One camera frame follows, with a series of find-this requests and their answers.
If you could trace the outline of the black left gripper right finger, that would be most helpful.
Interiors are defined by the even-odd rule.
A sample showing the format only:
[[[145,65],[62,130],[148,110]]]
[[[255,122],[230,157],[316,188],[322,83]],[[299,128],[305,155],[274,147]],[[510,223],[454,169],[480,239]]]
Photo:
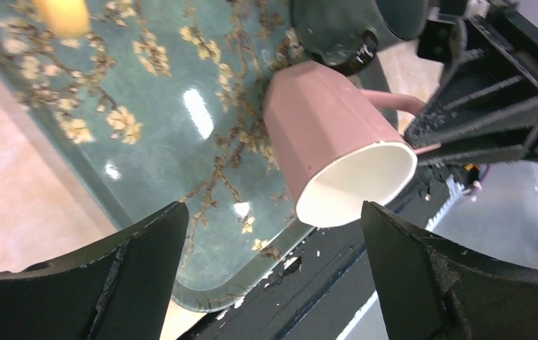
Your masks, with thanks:
[[[538,270],[468,249],[375,202],[362,206],[390,339],[538,339]]]

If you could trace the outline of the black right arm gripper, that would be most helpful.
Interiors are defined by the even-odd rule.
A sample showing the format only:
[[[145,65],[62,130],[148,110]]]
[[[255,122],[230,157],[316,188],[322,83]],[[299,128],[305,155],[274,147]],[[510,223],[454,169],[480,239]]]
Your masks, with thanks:
[[[486,15],[438,15],[417,55],[444,66],[439,88],[408,126],[420,164],[538,162],[538,28],[514,1]]]

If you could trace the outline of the dark teal mug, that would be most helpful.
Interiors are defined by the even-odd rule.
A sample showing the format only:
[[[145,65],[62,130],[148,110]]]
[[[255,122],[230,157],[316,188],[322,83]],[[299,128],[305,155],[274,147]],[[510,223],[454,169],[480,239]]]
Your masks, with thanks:
[[[423,32],[426,0],[295,0],[291,23],[313,61],[345,76],[363,70],[382,50]]]

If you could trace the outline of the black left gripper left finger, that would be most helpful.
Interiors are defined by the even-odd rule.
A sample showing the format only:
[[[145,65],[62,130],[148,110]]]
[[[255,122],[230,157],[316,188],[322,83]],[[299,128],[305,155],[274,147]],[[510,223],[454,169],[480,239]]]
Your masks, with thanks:
[[[0,339],[158,339],[188,223],[174,202],[78,250],[0,272]]]

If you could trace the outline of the yellow mug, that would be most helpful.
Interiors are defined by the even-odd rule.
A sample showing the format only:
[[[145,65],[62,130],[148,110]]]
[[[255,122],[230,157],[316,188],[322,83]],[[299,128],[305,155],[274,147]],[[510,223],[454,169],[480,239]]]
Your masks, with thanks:
[[[33,0],[38,17],[58,38],[73,39],[91,29],[85,0]]]

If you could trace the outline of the pale pink tall mug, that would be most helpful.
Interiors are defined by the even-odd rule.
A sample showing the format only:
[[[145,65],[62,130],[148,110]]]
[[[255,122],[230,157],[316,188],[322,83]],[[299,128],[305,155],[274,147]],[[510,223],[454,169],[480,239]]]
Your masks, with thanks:
[[[359,89],[314,61],[272,77],[264,124],[297,218],[317,227],[358,220],[364,202],[389,204],[415,175],[420,154],[381,110],[417,115],[424,103],[400,93]]]

